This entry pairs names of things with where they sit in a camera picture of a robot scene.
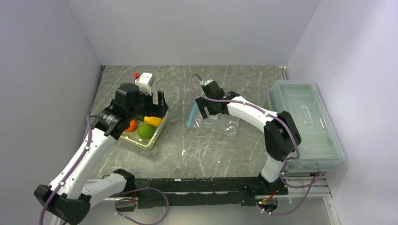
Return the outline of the yellow bell pepper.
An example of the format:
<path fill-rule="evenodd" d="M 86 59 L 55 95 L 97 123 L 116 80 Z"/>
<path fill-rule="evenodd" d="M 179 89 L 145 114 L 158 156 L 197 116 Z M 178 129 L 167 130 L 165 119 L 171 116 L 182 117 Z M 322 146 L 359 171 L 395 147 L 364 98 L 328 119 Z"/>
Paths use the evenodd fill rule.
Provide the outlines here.
<path fill-rule="evenodd" d="M 153 116 L 151 116 L 151 117 L 145 116 L 143 121 L 144 121 L 145 124 L 157 128 L 162 123 L 162 118 L 153 117 Z"/>

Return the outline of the clear zip bag blue zipper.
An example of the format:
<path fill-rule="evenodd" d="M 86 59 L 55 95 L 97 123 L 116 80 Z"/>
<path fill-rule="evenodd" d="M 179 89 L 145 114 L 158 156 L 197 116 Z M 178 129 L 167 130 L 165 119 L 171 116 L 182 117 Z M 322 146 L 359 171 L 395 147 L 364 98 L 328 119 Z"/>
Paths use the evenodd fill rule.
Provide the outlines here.
<path fill-rule="evenodd" d="M 236 136 L 240 119 L 226 114 L 210 115 L 204 119 L 197 104 L 192 107 L 190 116 L 186 123 L 187 127 L 206 128 L 227 136 Z"/>

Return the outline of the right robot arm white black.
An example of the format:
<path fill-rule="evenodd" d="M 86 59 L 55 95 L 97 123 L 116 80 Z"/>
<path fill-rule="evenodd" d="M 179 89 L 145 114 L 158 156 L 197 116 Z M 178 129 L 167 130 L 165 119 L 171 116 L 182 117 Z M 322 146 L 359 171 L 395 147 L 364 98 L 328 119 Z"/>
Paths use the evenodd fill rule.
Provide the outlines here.
<path fill-rule="evenodd" d="M 226 114 L 240 118 L 264 134 L 268 158 L 259 177 L 259 190 L 269 195 L 276 190 L 276 180 L 285 168 L 288 156 L 295 152 L 301 137 L 291 114 L 266 110 L 245 100 L 236 92 L 224 92 L 214 80 L 200 80 L 202 92 L 195 100 L 202 118 Z"/>

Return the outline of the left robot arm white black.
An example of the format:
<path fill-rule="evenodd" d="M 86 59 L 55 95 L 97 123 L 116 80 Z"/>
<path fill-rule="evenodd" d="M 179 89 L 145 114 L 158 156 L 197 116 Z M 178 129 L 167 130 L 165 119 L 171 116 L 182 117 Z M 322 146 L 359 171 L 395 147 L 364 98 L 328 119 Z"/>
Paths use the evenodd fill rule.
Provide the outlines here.
<path fill-rule="evenodd" d="M 39 224 L 44 215 L 50 212 L 70 225 L 79 224 L 90 208 L 103 199 L 115 194 L 124 197 L 145 190 L 135 181 L 130 172 L 117 169 L 105 180 L 86 186 L 86 180 L 95 165 L 122 133 L 130 122 L 138 116 L 164 118 L 168 105 L 163 91 L 157 92 L 158 103 L 153 103 L 153 94 L 133 83 L 123 83 L 115 91 L 110 105 L 96 115 L 86 119 L 88 133 L 73 158 L 62 172 L 48 185 L 38 185 L 34 196 L 43 209 Z"/>

